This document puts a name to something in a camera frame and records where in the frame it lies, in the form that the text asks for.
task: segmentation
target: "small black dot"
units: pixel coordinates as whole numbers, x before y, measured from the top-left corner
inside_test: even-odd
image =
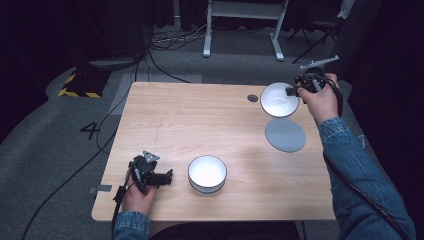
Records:
[[[249,100],[250,102],[257,102],[258,96],[256,96],[255,94],[250,94],[249,96],[247,96],[247,100]]]

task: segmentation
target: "wooden table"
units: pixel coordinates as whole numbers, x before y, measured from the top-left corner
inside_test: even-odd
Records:
[[[265,137],[273,119],[260,100],[265,86],[134,83],[102,179],[92,216],[110,221],[117,188],[128,163],[143,150],[161,159],[157,173],[174,169],[172,184],[159,189],[153,221],[252,221],[334,219],[329,175],[315,122],[302,102],[288,118],[306,134],[295,153],[281,152]],[[188,166],[212,155],[227,166],[224,187],[212,197],[198,195]]]

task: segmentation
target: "gray carpet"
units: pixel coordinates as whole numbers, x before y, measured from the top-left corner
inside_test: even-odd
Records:
[[[190,76],[201,76],[203,83],[269,85],[293,84],[301,64],[328,58],[333,46],[329,39],[298,64],[292,64],[307,48],[306,41],[299,33],[286,42],[290,33],[281,32],[279,41],[286,60],[278,62],[268,36],[272,31],[240,29],[215,34],[210,58],[202,56],[203,39],[178,50],[151,52],[162,69],[181,78],[187,76],[187,80],[193,79]],[[308,33],[311,41],[320,34]],[[120,86],[121,92],[129,86],[125,76],[133,72],[133,67],[113,72],[101,99],[59,97],[72,70],[51,80],[46,90],[48,102],[28,115],[0,146],[0,239],[19,239],[43,201],[92,158],[98,151],[97,145],[105,144],[119,124],[119,113],[104,118],[120,98],[116,97]],[[145,77],[163,75],[150,58],[140,63],[138,73]],[[347,97],[350,85],[341,82],[340,86]],[[355,134],[362,134],[346,103],[344,118]],[[80,129],[92,122],[102,125],[99,134],[89,140],[89,133]],[[372,154],[369,146],[366,149]],[[89,187],[100,183],[107,159],[108,155],[101,153],[58,191],[38,213],[26,239],[110,239],[111,223],[91,218],[94,196],[88,194]],[[336,221],[306,221],[305,225],[310,240],[337,237]]]

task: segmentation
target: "person's right hand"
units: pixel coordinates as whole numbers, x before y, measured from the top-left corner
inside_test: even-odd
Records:
[[[122,211],[140,212],[144,215],[148,215],[150,209],[152,208],[157,188],[148,187],[147,195],[144,196],[133,183],[134,180],[130,175],[128,179],[128,186],[131,187],[128,188],[127,192],[125,193],[124,200],[122,201]]]
[[[334,81],[337,87],[337,76],[327,73],[326,77]],[[321,124],[327,119],[338,117],[337,98],[331,86],[326,84],[324,88],[317,93],[310,93],[304,88],[298,89],[299,96],[308,104],[309,112]]]

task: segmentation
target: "wire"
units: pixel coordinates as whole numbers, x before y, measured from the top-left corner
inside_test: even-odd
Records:
[[[137,62],[137,65],[133,68],[133,70],[131,71],[131,75],[130,75],[130,81],[131,81],[131,77],[132,77],[132,75],[133,75],[133,73],[134,73],[134,70],[135,70],[135,79],[134,79],[134,82],[137,82],[137,70],[138,70],[138,67],[139,67],[139,65],[140,65],[140,61],[141,61],[141,59],[138,59],[138,62]],[[118,104],[116,104],[116,106],[114,107],[114,108],[112,108],[112,110],[110,110],[109,111],[109,113],[108,114],[106,114],[106,116],[103,118],[103,120],[100,122],[100,125],[99,125],[99,131],[97,132],[97,135],[96,135],[96,145],[97,145],[97,148],[98,149],[101,149],[101,147],[100,147],[100,145],[99,145],[99,134],[100,134],[100,130],[101,130],[101,127],[102,127],[102,125],[103,125],[103,122],[106,120],[106,118],[108,118],[109,117],[109,115],[110,114],[112,114],[112,112],[125,100],[125,98],[127,97],[127,95],[128,95],[128,93],[129,93],[129,91],[130,91],[130,89],[131,89],[131,84],[130,84],[130,87],[128,88],[128,90],[127,90],[127,92],[125,93],[125,95],[122,97],[122,99],[121,99],[121,101],[119,101],[118,102]],[[106,154],[109,154],[109,152],[106,152],[104,149],[101,149],[102,150],[102,152],[103,153],[106,153]]]
[[[105,64],[105,65],[96,65],[95,63],[90,62],[90,64],[98,69],[99,71],[117,71],[125,68],[129,68],[135,64],[137,64],[139,57],[135,57],[130,62],[118,63],[118,64]]]
[[[103,145],[104,149],[109,142],[112,141],[113,137],[116,135],[116,131],[109,137],[109,139],[107,140],[107,142]],[[38,207],[38,209],[35,211],[35,213],[32,215],[31,220],[29,221],[29,223],[27,224],[24,233],[22,234],[21,240],[24,240],[29,228],[31,227],[32,222],[34,221],[35,217],[37,216],[37,214],[41,211],[41,209],[44,207],[44,205],[46,205],[46,203],[62,188],[64,187],[69,181],[71,181],[79,172],[81,172],[88,164],[90,164],[102,151],[99,150],[97,151],[86,163],[84,163],[84,165],[82,165],[77,171],[75,171],[68,179],[66,179],[59,187],[57,187],[44,201],[43,203]]]
[[[142,55],[143,53],[145,53],[146,51],[140,51],[139,53],[136,53],[134,55],[126,55],[126,54],[122,54],[116,50],[114,50],[112,47],[109,46],[109,44],[106,42],[106,40],[104,40],[104,38],[102,37],[102,35],[100,34],[100,32],[97,30],[97,27],[95,26],[93,20],[91,19],[91,17],[89,16],[89,14],[87,13],[87,11],[85,10],[84,6],[82,5],[80,0],[77,0],[79,6],[81,7],[81,10],[83,11],[84,15],[86,16],[88,22],[90,23],[91,27],[93,28],[93,30],[96,32],[96,35],[99,37],[100,41],[104,44],[104,46],[109,49],[109,51],[111,51],[112,53],[120,56],[120,57],[134,57],[137,55]]]
[[[172,78],[175,78],[175,79],[177,79],[177,80],[180,80],[181,82],[191,83],[191,82],[189,82],[189,81],[186,81],[186,80],[181,79],[181,78],[179,78],[179,77],[172,76],[171,74],[169,74],[169,73],[165,72],[162,68],[160,68],[160,67],[156,64],[155,60],[153,59],[152,53],[151,53],[150,51],[147,51],[147,52],[148,52],[148,53],[149,53],[149,55],[150,55],[150,59],[152,59],[153,65],[155,65],[155,67],[156,67],[157,69],[159,69],[161,72],[163,72],[164,74],[168,75],[169,77],[172,77]]]
[[[302,226],[303,240],[307,240],[308,238],[306,237],[306,227],[305,227],[305,222],[304,222],[304,221],[300,221],[300,224],[301,224],[301,226]]]
[[[115,225],[116,225],[116,217],[118,216],[118,212],[119,212],[119,208],[121,207],[121,203],[124,200],[125,194],[127,193],[128,189],[130,187],[132,187],[132,185],[134,185],[134,183],[135,183],[134,182],[133,184],[131,184],[131,186],[129,186],[127,188],[127,184],[128,184],[129,179],[130,179],[130,176],[131,176],[131,172],[130,172],[131,170],[132,170],[132,167],[129,167],[128,170],[127,170],[127,174],[125,176],[124,185],[119,186],[118,191],[116,193],[116,196],[113,199],[116,202],[116,206],[115,206],[115,210],[113,211],[112,225],[111,225],[111,227],[112,227],[112,239],[115,239],[114,230],[115,230]]]
[[[154,49],[154,50],[161,50],[161,51],[177,50],[179,48],[184,47],[188,43],[192,43],[192,42],[196,41],[199,38],[204,38],[206,36],[206,33],[205,33],[206,32],[206,29],[205,29],[206,26],[207,26],[207,24],[204,24],[202,27],[198,28],[197,30],[193,31],[192,33],[185,32],[185,34],[179,35],[179,36],[177,36],[177,34],[181,31],[176,31],[174,36],[172,36],[172,37],[168,37],[168,33],[171,33],[171,32],[157,32],[152,37],[151,48]],[[167,46],[159,46],[158,43],[167,43]],[[178,46],[178,47],[172,48],[172,46],[175,45],[175,44],[181,44],[181,45]]]
[[[338,103],[338,107],[339,107],[339,116],[342,116],[342,107],[343,107],[343,95],[340,92],[340,89],[337,88],[336,84],[331,80],[331,79],[327,79],[327,78],[321,78],[323,79],[328,85],[331,86],[331,88],[333,89],[334,94],[337,97],[337,103]],[[344,183],[346,184],[348,187],[350,187],[350,189],[353,190],[353,192],[355,192],[356,194],[358,194],[362,199],[364,199],[378,214],[380,214],[381,217],[383,217],[383,219],[399,234],[399,236],[404,239],[407,240],[408,236],[406,235],[405,231],[399,226],[399,224],[393,219],[392,216],[390,216],[382,206],[380,206],[378,203],[376,203],[371,197],[369,197],[365,192],[363,192],[360,188],[358,188],[357,186],[355,186],[352,182],[350,182],[344,175],[342,175],[342,173],[332,164],[332,162],[330,161],[330,159],[328,159],[328,157],[324,155],[324,161],[327,164],[327,166],[330,168],[331,171],[334,172],[334,174],[336,174],[336,176]]]
[[[146,65],[147,65],[147,82],[150,82],[150,65],[147,62],[147,58],[144,58],[144,61],[146,62]]]

